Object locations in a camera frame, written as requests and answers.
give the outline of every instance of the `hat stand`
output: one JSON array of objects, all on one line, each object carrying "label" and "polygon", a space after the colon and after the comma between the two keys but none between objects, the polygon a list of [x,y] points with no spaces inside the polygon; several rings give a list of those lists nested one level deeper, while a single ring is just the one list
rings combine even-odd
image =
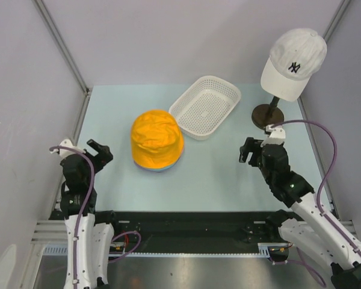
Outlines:
[{"label": "hat stand", "polygon": [[283,112],[277,107],[279,98],[273,97],[270,104],[258,105],[251,114],[253,123],[260,129],[265,129],[267,125],[282,122],[285,117]]}]

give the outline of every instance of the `new york yankees logo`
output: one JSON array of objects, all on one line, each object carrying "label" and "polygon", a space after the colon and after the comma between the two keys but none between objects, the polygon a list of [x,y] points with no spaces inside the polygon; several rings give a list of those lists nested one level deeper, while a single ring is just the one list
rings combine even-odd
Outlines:
[{"label": "new york yankees logo", "polygon": [[301,67],[301,65],[297,65],[297,62],[292,62],[290,67],[288,68],[288,70],[290,70],[290,72],[294,72],[297,73],[297,71],[299,70],[299,68]]}]

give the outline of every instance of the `baseball cap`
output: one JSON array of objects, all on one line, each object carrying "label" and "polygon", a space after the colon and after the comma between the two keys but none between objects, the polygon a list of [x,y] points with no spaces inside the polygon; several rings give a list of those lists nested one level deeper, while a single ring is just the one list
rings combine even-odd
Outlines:
[{"label": "baseball cap", "polygon": [[182,155],[184,139],[175,118],[164,110],[138,116],[131,128],[132,158],[140,167],[161,170]]},{"label": "baseball cap", "polygon": [[270,50],[261,76],[262,88],[286,101],[296,100],[324,62],[325,40],[309,28],[290,30]]}]

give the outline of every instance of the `basket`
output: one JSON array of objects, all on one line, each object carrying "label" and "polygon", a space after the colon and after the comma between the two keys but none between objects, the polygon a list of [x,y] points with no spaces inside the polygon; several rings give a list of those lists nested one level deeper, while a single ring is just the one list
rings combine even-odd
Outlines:
[{"label": "basket", "polygon": [[199,78],[170,107],[180,129],[196,140],[206,140],[241,99],[233,84],[215,77]]}]

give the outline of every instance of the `yellow bucket hat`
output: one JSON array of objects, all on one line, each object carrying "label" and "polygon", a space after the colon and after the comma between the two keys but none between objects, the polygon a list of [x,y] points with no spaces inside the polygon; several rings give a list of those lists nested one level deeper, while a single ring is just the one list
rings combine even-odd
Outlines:
[{"label": "yellow bucket hat", "polygon": [[175,118],[164,110],[140,115],[131,128],[132,158],[141,167],[163,169],[182,155],[184,140]]}]

